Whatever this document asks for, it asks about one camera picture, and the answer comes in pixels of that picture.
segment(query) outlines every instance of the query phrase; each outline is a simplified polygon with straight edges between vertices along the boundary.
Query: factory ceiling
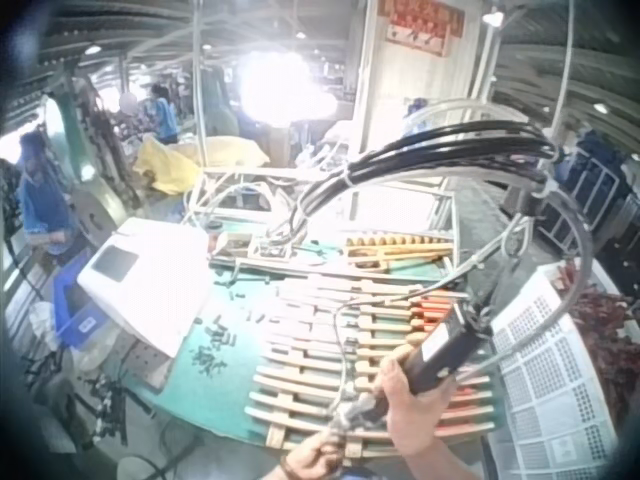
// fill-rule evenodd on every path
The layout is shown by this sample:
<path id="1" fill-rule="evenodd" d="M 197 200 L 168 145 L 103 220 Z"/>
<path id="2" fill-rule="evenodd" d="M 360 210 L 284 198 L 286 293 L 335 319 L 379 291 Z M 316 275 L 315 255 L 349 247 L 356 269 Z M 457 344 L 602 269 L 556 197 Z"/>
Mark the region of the factory ceiling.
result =
<path id="1" fill-rule="evenodd" d="M 637 26 L 624 16 L 622 2 L 574 1 L 566 119 L 586 122 L 627 152 L 640 153 Z M 564 69 L 568 1 L 507 0 L 505 7 L 493 98 L 549 125 Z"/>
<path id="2" fill-rule="evenodd" d="M 261 48 L 295 48 L 303 55 L 344 62 L 357 3 L 205 1 L 205 61 L 231 61 Z M 62 1 L 40 44 L 37 65 L 13 93 L 4 130 L 10 131 L 36 116 L 43 90 L 55 81 L 65 64 L 76 64 L 82 73 L 91 74 L 98 87 L 117 85 L 121 56 L 126 58 L 132 77 L 188 66 L 193 52 L 192 17 L 189 0 Z M 100 51 L 87 55 L 93 45 Z"/>
<path id="3" fill-rule="evenodd" d="M 259 49 L 291 48 L 344 62 L 350 19 L 364 0 L 205 1 L 205 58 L 231 61 Z M 575 0 L 576 22 L 568 121 L 588 122 L 631 152 L 640 152 L 640 61 L 637 35 L 608 0 Z M 549 124 L 560 90 L 567 41 L 567 0 L 503 0 L 506 22 L 494 100 Z M 118 57 L 130 76 L 188 66 L 188 0 L 66 0 L 40 45 L 38 64 L 14 92 L 5 131 L 34 117 L 43 89 L 65 62 L 100 85 L 117 84 Z M 303 32 L 305 38 L 297 38 Z M 87 55 L 88 47 L 101 51 Z M 608 113 L 593 108 L 603 103 Z"/>

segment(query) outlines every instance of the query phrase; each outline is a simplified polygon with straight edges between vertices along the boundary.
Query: bracelet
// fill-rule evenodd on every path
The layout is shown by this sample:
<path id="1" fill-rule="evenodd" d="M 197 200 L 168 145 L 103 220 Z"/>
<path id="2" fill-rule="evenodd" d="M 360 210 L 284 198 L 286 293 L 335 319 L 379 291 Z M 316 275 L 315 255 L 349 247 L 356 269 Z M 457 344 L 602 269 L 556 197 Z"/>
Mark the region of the bracelet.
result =
<path id="1" fill-rule="evenodd" d="M 287 463 L 286 455 L 280 457 L 280 468 L 282 468 L 282 471 L 289 480 L 304 480 L 300 475 L 294 472 L 291 465 Z"/>

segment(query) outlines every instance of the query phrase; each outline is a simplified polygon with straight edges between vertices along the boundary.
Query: wall poster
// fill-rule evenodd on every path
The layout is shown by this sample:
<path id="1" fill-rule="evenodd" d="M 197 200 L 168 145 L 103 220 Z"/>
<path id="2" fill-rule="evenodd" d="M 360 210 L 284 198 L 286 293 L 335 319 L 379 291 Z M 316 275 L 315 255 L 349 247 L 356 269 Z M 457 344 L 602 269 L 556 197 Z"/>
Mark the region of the wall poster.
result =
<path id="1" fill-rule="evenodd" d="M 378 13 L 389 18 L 388 42 L 440 57 L 449 36 L 464 33 L 464 11 L 435 0 L 385 0 Z"/>

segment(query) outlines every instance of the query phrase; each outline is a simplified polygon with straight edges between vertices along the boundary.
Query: finger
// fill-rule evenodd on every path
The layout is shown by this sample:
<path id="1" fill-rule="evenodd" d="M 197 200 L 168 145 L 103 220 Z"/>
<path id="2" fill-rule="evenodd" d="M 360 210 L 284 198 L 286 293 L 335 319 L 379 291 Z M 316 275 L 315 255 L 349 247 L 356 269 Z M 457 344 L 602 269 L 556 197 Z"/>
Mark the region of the finger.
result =
<path id="1" fill-rule="evenodd" d="M 414 350 L 415 348 L 413 346 L 404 344 L 400 347 L 395 348 L 393 352 L 391 352 L 389 357 L 394 358 L 399 363 L 402 363 L 407 359 L 409 355 L 411 355 L 411 353 L 413 353 Z M 373 381 L 373 394 L 379 397 L 383 392 L 384 389 L 382 387 L 382 375 L 377 375 L 375 380 Z"/>
<path id="2" fill-rule="evenodd" d="M 342 463 L 341 455 L 326 455 L 320 459 L 325 475 L 335 472 Z"/>
<path id="3" fill-rule="evenodd" d="M 308 450 L 320 450 L 320 448 L 327 443 L 329 438 L 331 437 L 331 432 L 327 430 L 322 430 L 321 432 L 316 433 L 315 435 L 311 435 L 309 438 L 305 439 L 299 448 L 305 448 Z"/>
<path id="4" fill-rule="evenodd" d="M 440 409 L 444 411 L 451 402 L 451 397 L 455 393 L 456 388 L 458 388 L 458 385 L 455 377 L 451 375 L 438 385 L 437 388 L 418 395 L 418 400 L 422 405 L 428 406 L 429 409 Z"/>
<path id="5" fill-rule="evenodd" d="M 338 445 L 325 443 L 322 447 L 320 447 L 320 453 L 322 455 L 339 455 L 340 447 Z"/>
<path id="6" fill-rule="evenodd" d="M 409 391 L 409 382 L 398 362 L 392 357 L 382 359 L 380 363 L 382 389 L 389 400 L 390 408 L 404 408 L 413 401 Z"/>
<path id="7" fill-rule="evenodd" d="M 414 350 L 415 347 L 413 345 L 405 343 L 395 348 L 393 352 L 391 352 L 391 357 L 395 358 L 398 363 L 403 363 Z"/>

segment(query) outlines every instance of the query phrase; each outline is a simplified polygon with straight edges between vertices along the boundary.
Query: screen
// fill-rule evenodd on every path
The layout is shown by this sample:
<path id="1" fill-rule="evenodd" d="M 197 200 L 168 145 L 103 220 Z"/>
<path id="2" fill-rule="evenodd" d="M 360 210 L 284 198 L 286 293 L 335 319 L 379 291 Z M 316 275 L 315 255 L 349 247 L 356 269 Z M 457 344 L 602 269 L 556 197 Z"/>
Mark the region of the screen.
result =
<path id="1" fill-rule="evenodd" d="M 92 268 L 119 283 L 124 280 L 138 258 L 135 253 L 109 245 L 93 263 Z"/>

